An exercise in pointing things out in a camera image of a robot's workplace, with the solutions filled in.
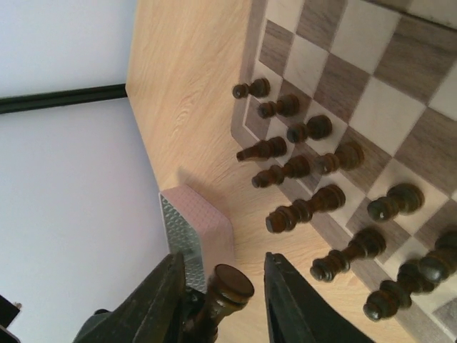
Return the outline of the dark pawn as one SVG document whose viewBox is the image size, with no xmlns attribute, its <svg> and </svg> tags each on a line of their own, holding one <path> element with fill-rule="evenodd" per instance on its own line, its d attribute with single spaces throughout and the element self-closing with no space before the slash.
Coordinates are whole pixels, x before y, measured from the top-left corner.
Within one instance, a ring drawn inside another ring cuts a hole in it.
<svg viewBox="0 0 457 343">
<path fill-rule="evenodd" d="M 294 94 L 283 95 L 277 101 L 262 103 L 257 108 L 257 114 L 262 119 L 271 118 L 275 115 L 284 117 L 294 116 L 299 112 L 300 102 Z"/>
<path fill-rule="evenodd" d="M 326 115 L 311 117 L 306 123 L 295 123 L 290 125 L 286 132 L 286 138 L 294 144 L 301 143 L 307 139 L 321 140 L 328 137 L 333 130 L 331 120 Z"/>
</svg>

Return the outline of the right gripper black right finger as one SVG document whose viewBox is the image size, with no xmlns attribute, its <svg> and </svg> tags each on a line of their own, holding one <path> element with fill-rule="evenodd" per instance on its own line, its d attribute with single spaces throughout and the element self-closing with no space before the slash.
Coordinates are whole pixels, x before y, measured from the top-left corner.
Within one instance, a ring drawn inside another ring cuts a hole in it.
<svg viewBox="0 0 457 343">
<path fill-rule="evenodd" d="M 270 342 L 372 342 L 341 316 L 282 254 L 266 253 L 264 293 Z"/>
</svg>

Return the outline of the dark rook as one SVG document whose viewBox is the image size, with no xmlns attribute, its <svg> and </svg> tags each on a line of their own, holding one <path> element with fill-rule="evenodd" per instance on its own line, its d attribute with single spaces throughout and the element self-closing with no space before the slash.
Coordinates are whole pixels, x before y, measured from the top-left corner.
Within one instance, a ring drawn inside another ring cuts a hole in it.
<svg viewBox="0 0 457 343">
<path fill-rule="evenodd" d="M 222 320 L 242 310 L 254 295 L 250 279 L 228 264 L 218 264 L 208 280 L 202 308 L 184 326 L 185 342 L 215 342 Z"/>
</svg>

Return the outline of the dark pawn corner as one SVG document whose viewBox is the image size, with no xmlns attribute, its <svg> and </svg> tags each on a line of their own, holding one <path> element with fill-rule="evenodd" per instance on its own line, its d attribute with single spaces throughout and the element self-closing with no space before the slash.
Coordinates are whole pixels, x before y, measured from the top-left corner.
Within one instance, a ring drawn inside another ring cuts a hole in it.
<svg viewBox="0 0 457 343">
<path fill-rule="evenodd" d="M 250 84 L 243 83 L 235 85 L 232 89 L 232 95 L 235 99 L 247 98 L 248 95 L 261 99 L 267 97 L 270 90 L 271 86 L 268 79 L 260 78 L 255 79 Z"/>
</svg>

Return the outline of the dark chess piece off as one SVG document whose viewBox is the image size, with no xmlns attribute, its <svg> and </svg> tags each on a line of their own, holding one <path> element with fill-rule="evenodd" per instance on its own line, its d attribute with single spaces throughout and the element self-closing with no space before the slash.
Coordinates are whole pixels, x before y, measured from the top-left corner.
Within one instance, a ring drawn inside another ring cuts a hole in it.
<svg viewBox="0 0 457 343">
<path fill-rule="evenodd" d="M 399 267 L 396 281 L 383 280 L 379 289 L 369 294 L 363 312 L 374 322 L 389 319 L 400 309 L 411 307 L 412 294 L 429 294 L 435 288 L 420 272 L 418 260 L 410 259 Z"/>
</svg>

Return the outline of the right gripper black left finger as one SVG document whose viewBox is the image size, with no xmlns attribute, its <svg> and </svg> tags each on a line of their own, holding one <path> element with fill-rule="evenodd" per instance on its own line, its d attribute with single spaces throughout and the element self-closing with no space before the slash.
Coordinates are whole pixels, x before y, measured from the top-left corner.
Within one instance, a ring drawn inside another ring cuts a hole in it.
<svg viewBox="0 0 457 343">
<path fill-rule="evenodd" d="M 76 342 L 182 342 L 184 256 L 168 254 L 114 311 L 83 326 Z"/>
</svg>

